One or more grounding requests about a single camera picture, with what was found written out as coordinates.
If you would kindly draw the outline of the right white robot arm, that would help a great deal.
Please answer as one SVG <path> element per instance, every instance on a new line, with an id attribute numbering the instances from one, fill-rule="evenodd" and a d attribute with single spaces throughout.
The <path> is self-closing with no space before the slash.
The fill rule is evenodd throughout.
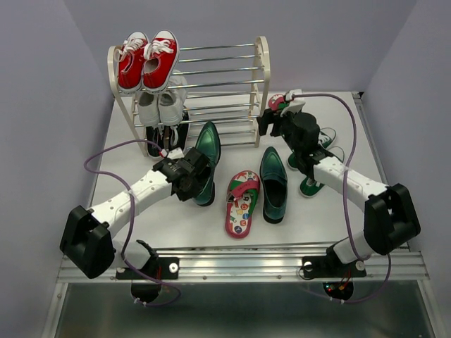
<path id="1" fill-rule="evenodd" d="M 364 214 L 361 232 L 335 243 L 325 269 L 339 275 L 350 263 L 371 254 L 386 255 L 416 237 L 421 226 L 408 188 L 376 182 L 348 168 L 319 143 L 320 127 L 310 113 L 281 114 L 267 109 L 257 119 L 259 134 L 281 136 L 295 155 L 299 171 L 352 202 Z"/>

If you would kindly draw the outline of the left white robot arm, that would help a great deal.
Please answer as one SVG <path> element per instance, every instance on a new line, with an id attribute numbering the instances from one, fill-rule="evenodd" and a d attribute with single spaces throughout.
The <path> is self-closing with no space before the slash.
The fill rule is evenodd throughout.
<path id="1" fill-rule="evenodd" d="M 75 207 L 68 215 L 60 250 L 89 279 L 107 271 L 116 260 L 130 263 L 140 277 L 156 272 L 154 251 L 143 241 L 120 241 L 115 237 L 130 219 L 153 204 L 176 195 L 180 201 L 196 197 L 206 185 L 209 159 L 197 149 L 187 154 L 169 153 L 142 178 L 107 201 L 89 209 Z"/>

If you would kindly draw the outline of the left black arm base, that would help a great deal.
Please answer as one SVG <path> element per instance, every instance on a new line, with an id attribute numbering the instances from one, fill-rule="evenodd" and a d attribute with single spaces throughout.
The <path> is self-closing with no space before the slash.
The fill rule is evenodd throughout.
<path id="1" fill-rule="evenodd" d="M 148 243 L 138 239 L 129 243 L 125 258 L 138 271 L 134 271 L 124 263 L 119 256 L 119 263 L 123 266 L 116 268 L 117 280 L 148 280 L 149 276 L 155 280 L 177 280 L 180 269 L 180 259 L 176 256 L 160 256 Z"/>

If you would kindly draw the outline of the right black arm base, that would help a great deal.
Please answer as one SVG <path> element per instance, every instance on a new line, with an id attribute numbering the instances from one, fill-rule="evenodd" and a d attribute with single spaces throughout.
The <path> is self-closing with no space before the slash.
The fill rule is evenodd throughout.
<path id="1" fill-rule="evenodd" d="M 365 265 L 357 267 L 357 259 L 353 258 L 350 263 L 343 263 L 334 252 L 336 244 L 326 249 L 323 256 L 305 256 L 297 274 L 303 280 L 316 278 L 329 279 L 345 277 L 366 277 Z"/>

